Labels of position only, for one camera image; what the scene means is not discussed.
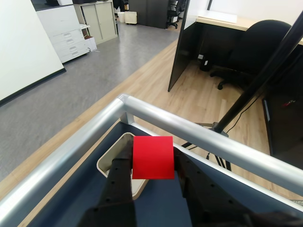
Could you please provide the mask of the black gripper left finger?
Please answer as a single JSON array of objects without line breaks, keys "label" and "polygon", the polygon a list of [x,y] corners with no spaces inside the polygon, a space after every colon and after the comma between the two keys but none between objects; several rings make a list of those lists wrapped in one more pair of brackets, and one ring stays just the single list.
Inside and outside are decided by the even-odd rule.
[{"label": "black gripper left finger", "polygon": [[135,206],[131,188],[133,143],[128,142],[113,159],[97,206],[84,213],[79,227],[135,227]]}]

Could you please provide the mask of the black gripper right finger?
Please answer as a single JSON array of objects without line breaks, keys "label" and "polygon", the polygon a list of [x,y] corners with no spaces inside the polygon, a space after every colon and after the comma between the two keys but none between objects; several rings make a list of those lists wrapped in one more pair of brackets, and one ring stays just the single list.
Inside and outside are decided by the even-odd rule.
[{"label": "black gripper right finger", "polygon": [[191,158],[173,149],[174,166],[194,227],[257,227],[252,211],[240,204]]}]

